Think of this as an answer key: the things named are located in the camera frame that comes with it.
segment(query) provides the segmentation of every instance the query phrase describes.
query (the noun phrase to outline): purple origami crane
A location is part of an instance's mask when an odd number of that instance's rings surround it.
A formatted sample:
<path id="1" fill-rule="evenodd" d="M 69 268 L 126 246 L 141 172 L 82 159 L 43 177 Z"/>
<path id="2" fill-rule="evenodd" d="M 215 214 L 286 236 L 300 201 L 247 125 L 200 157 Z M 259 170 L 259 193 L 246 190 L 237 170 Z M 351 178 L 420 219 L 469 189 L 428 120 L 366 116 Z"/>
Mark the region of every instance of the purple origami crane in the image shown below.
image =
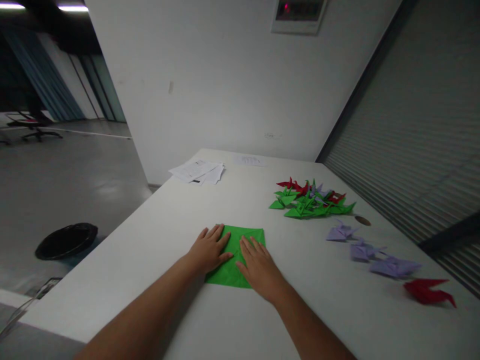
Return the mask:
<path id="1" fill-rule="evenodd" d="M 356 229 L 352 229 L 351 226 L 344 225 L 344 223 L 341 222 L 340 220 L 338 219 L 335 219 L 335 220 L 337 220 L 340 223 L 340 225 L 338 225 L 337 227 L 332 227 L 330 229 L 330 232 L 326 236 L 326 239 L 329 241 L 345 242 L 347 241 L 347 238 L 349 236 L 351 236 L 354 232 L 360 229 L 359 227 Z"/>
<path id="2" fill-rule="evenodd" d="M 329 189 L 327 191 L 322 191 L 322 186 L 323 186 L 323 183 L 320 184 L 319 187 L 317 187 L 316 189 L 312 186 L 311 187 L 311 192 L 310 192 L 310 197 L 313 198 L 315 196 L 315 193 L 318 192 L 320 193 L 320 195 L 322 196 L 322 198 L 325 198 L 332 190 Z M 315 199 L 316 201 L 322 201 L 322 199 L 320 199 L 318 196 L 316 197 Z"/>
<path id="3" fill-rule="evenodd" d="M 365 240 L 362 237 L 359 237 L 356 244 L 350 245 L 350 257 L 352 260 L 369 262 L 369 259 L 374 258 L 375 254 L 383 249 L 386 249 L 386 247 L 373 247 L 372 245 L 365 243 Z"/>
<path id="4" fill-rule="evenodd" d="M 385 260 L 379 260 L 372 263 L 369 270 L 372 273 L 383 274 L 392 278 L 401 278 L 405 275 L 413 273 L 415 270 L 421 267 L 422 265 L 418 262 L 402 260 L 394 256 L 389 256 Z"/>

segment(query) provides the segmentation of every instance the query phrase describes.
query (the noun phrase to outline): gray floor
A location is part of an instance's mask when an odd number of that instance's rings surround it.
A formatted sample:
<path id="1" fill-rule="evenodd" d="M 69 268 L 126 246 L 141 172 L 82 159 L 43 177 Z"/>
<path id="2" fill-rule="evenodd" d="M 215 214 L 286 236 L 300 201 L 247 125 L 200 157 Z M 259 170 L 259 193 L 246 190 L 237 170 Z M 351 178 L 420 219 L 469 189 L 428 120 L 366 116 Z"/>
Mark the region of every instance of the gray floor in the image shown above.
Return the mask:
<path id="1" fill-rule="evenodd" d="M 15 308 L 0 304 L 0 329 Z M 18 323 L 0 338 L 3 359 L 72 359 L 85 344 L 63 336 Z"/>
<path id="2" fill-rule="evenodd" d="M 124 123 L 99 120 L 53 127 L 130 135 Z M 151 195 L 131 139 L 62 131 L 20 141 L 28 132 L 6 131 L 13 144 L 0 144 L 0 289 L 20 294 L 72 268 L 35 258 L 45 236 L 88 222 L 104 238 Z"/>
<path id="3" fill-rule="evenodd" d="M 131 137 L 129 127 L 124 122 L 114 122 L 106 120 L 88 120 L 56 123 L 51 128 L 75 130 L 82 132 L 99 133 L 106 135 L 117 135 Z"/>

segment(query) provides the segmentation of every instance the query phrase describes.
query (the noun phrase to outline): fluorescent light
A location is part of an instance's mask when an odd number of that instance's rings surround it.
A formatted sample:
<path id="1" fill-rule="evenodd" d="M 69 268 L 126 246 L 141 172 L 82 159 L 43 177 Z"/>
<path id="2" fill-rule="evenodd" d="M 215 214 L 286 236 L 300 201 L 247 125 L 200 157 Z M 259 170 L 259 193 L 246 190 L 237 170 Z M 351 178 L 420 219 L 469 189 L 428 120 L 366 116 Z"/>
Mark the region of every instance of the fluorescent light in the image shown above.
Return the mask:
<path id="1" fill-rule="evenodd" d="M 0 9 L 25 9 L 25 6 L 17 3 L 0 3 Z"/>
<path id="2" fill-rule="evenodd" d="M 59 6 L 60 10 L 71 13 L 88 13 L 89 8 L 86 6 Z"/>

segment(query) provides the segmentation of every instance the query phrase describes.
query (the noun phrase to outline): person's right hand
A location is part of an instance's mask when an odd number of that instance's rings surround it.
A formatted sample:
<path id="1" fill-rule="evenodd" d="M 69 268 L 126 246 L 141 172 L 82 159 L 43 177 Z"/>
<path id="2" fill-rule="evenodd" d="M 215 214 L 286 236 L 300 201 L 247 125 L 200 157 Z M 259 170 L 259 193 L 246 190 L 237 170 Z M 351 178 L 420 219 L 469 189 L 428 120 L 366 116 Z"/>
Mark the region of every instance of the person's right hand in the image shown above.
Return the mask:
<path id="1" fill-rule="evenodd" d="M 265 300 L 273 303 L 290 285 L 275 265 L 267 248 L 253 236 L 250 240 L 253 245 L 245 236 L 240 239 L 241 254 L 245 258 L 246 266 L 240 261 L 235 264 L 251 287 Z"/>

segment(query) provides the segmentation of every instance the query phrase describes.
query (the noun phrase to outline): blue curtain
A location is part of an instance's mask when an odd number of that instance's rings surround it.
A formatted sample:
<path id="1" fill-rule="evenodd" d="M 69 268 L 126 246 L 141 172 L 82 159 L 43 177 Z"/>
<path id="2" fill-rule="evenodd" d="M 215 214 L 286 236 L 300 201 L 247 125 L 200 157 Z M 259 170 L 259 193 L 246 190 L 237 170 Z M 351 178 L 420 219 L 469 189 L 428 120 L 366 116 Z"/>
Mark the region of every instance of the blue curtain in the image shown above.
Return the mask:
<path id="1" fill-rule="evenodd" d="M 53 119 L 85 119 L 37 35 L 22 28 L 5 27 L 2 32 Z"/>

